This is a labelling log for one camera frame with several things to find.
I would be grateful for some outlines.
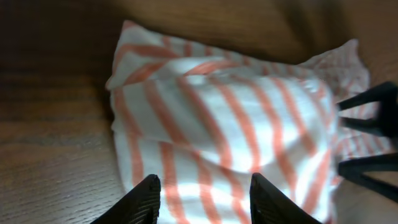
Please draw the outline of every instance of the crumpled fabric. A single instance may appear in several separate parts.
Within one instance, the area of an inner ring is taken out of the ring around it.
[[[250,223],[249,186],[259,172],[334,223],[336,163],[391,148],[339,125],[339,116],[370,118],[377,106],[335,106],[369,88],[357,46],[287,65],[126,21],[106,84],[124,188],[159,176],[158,223]]]

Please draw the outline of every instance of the folded cloth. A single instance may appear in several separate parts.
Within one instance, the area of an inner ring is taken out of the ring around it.
[[[351,40],[286,65],[126,21],[106,84],[126,191],[157,174],[159,223],[250,223],[251,174],[260,172],[308,214],[332,222],[335,161],[389,149],[386,139],[339,127],[335,103],[369,86],[357,46]]]

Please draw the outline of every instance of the wooden surface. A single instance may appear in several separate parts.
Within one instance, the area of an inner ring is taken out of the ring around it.
[[[396,12],[377,0],[0,0],[0,223],[89,223],[123,195],[104,84],[124,19],[290,63],[355,37],[379,83],[398,80]],[[364,223],[350,221],[377,196],[347,189],[360,198],[339,202],[342,223]]]

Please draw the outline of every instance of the orange stripe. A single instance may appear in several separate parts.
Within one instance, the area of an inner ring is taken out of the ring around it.
[[[165,128],[172,141],[179,145],[182,145],[183,147],[187,147],[188,151],[192,153],[192,157],[195,159],[198,166],[198,183],[203,208],[208,216],[208,219],[212,223],[219,223],[221,219],[218,215],[213,196],[210,192],[213,181],[211,179],[210,172],[203,165],[200,152],[193,148],[193,146],[189,143],[181,130],[178,128],[178,125],[174,121],[170,110],[160,96],[160,93],[156,88],[155,82],[145,82],[144,91],[151,107],[154,109],[157,117],[162,123],[162,126]]]
[[[331,214],[329,214],[329,218],[326,219],[325,224],[333,224],[333,217],[331,217]]]
[[[124,98],[122,88],[114,90],[114,100],[116,113],[120,114],[127,132],[126,138],[131,152],[132,184],[136,186],[144,179],[144,165],[137,142],[137,137],[141,137],[142,133],[126,105],[126,99]]]
[[[169,60],[163,62],[147,63],[141,68],[138,68],[135,72],[129,75],[124,81],[123,85],[133,84],[137,82],[143,82],[148,79],[151,75],[161,69]]]
[[[274,150],[275,157],[277,159],[280,170],[282,171],[289,187],[290,187],[290,199],[292,201],[295,200],[295,189],[297,185],[297,175],[294,170],[293,165],[290,163],[287,154],[284,151],[284,142],[283,142],[283,125],[280,120],[278,113],[272,107],[272,102],[268,98],[268,96],[263,92],[262,88],[259,87],[254,81],[242,77],[233,76],[238,82],[241,82],[247,86],[249,86],[257,99],[261,103],[261,108],[264,114],[267,115],[269,121],[271,122],[273,135],[272,135],[272,148]]]
[[[165,190],[167,206],[172,216],[175,217],[177,223],[189,223],[189,221],[185,218],[184,208],[182,207],[180,194],[178,192],[178,182],[174,166],[173,145],[166,142],[160,142],[159,147],[162,155],[164,171],[164,183],[162,187]]]
[[[229,50],[223,50],[224,58],[231,59],[231,52]]]
[[[170,41],[170,37],[169,36],[164,35],[162,37],[162,42],[163,42],[163,45],[164,45],[165,48],[167,48],[167,49],[171,49],[172,48],[172,43]]]
[[[315,68],[322,68],[322,62],[324,61],[324,57],[318,57],[316,58],[310,67],[315,67]]]
[[[304,201],[303,210],[309,215],[311,215],[314,212],[314,209],[317,207],[319,198],[322,193],[322,189],[324,188],[328,180],[330,161],[331,150],[328,149],[322,158],[321,164],[315,174],[315,181],[312,183],[312,186],[307,193],[307,197]]]
[[[128,29],[130,27],[134,27],[134,26],[138,26],[138,25],[132,21],[124,21],[123,26],[122,26],[122,32],[124,32],[126,29]]]
[[[250,66],[251,65],[250,58],[248,56],[242,55],[242,58],[243,58],[243,64],[245,66]]]
[[[205,55],[206,56],[212,56],[213,55],[213,51],[212,51],[211,47],[205,46]]]
[[[160,57],[160,58],[177,58],[178,55],[173,53],[171,50],[165,47],[153,46],[153,45],[134,45],[134,44],[124,44],[116,52],[114,57],[114,70],[116,71],[120,61],[122,60],[124,54],[127,52],[134,52],[143,57]]]
[[[246,216],[241,200],[244,198],[244,192],[239,180],[235,178],[233,172],[231,172],[232,166],[232,153],[231,148],[227,139],[225,138],[222,130],[218,127],[217,122],[213,119],[210,111],[206,107],[205,103],[197,95],[194,89],[191,88],[185,77],[177,78],[177,84],[180,89],[183,90],[185,95],[190,101],[197,107],[198,117],[203,121],[207,131],[213,138],[213,142],[216,144],[216,149],[220,157],[221,172],[228,179],[232,187],[232,207],[234,212],[240,219],[241,223],[250,223],[249,218]]]
[[[336,175],[332,180],[331,180],[331,184],[332,186],[337,186],[341,183],[341,181],[343,181],[343,178],[341,178],[340,176]]]
[[[286,65],[286,70],[289,75],[295,75],[294,66],[293,65]]]
[[[189,40],[186,40],[184,44],[184,56],[185,57],[192,56],[192,43]]]
[[[262,73],[263,73],[263,75],[269,75],[269,69],[268,69],[267,65],[262,66]]]
[[[261,158],[260,147],[257,143],[256,130],[254,129],[249,116],[244,112],[243,107],[241,106],[239,100],[235,98],[231,89],[222,84],[215,77],[210,77],[209,81],[221,92],[229,107],[232,109],[236,119],[238,120],[241,129],[243,130],[244,137],[246,138],[246,142],[250,147],[252,154],[252,166],[250,171],[259,172]]]
[[[332,97],[332,99],[331,99],[330,102],[329,102],[329,110],[330,110],[330,113],[329,113],[328,118],[326,119],[326,121],[327,121],[327,123],[328,123],[328,128],[330,128],[331,123],[332,123],[333,121],[336,121],[336,122],[337,122],[337,126],[340,127],[341,119],[340,119],[340,117],[338,116],[338,108],[336,107],[336,102],[334,101],[334,96],[333,96],[333,94],[331,94],[330,96]]]
[[[220,60],[220,61],[210,61],[203,62],[200,65],[193,67],[191,70],[187,71],[184,76],[188,75],[208,75],[213,73],[216,70],[226,69],[226,68],[234,68],[239,65],[230,60]]]
[[[367,134],[362,134],[362,133],[361,133],[361,135],[363,137],[363,144],[365,145],[365,148],[368,152],[368,154],[366,156],[375,156],[376,154],[375,154],[374,150],[372,149],[372,147],[370,146],[369,136]]]
[[[271,68],[274,71],[274,73],[282,75],[279,71],[279,66],[276,62],[271,62]]]
[[[322,98],[324,98],[325,96],[326,96],[326,90],[325,90],[325,88],[323,87],[323,84],[322,83],[320,83],[319,84],[319,89],[318,89],[318,97],[320,98],[320,99],[322,99]]]
[[[137,186],[144,179],[144,163],[138,145],[138,138],[133,133],[127,133],[127,143],[130,149],[130,160],[132,166],[132,185]]]
[[[307,78],[308,77],[308,71],[306,68],[299,67],[298,69],[300,70],[300,72],[298,73],[299,78]]]
[[[345,139],[344,139],[344,140],[341,140],[341,141],[337,144],[337,146],[336,146],[336,151],[335,151],[335,154],[336,154],[336,155],[340,155],[340,154],[343,152],[343,150],[344,150],[344,141],[345,141]]]
[[[314,156],[317,151],[317,148],[314,145],[310,133],[305,127],[302,118],[300,117],[300,112],[295,105],[295,100],[293,99],[292,95],[289,93],[283,81],[279,80],[278,78],[270,78],[270,81],[272,81],[282,93],[282,97],[286,103],[287,109],[289,110],[289,113],[292,115],[293,121],[298,129],[300,135],[300,141],[302,142],[304,148],[310,153],[311,157]]]

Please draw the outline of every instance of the striped towel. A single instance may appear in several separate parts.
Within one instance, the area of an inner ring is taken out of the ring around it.
[[[333,222],[335,162],[390,148],[339,128],[339,115],[370,117],[375,107],[335,107],[369,86],[357,46],[287,65],[126,21],[106,84],[126,191],[157,174],[159,223],[250,223],[251,174],[260,172],[317,220]]]

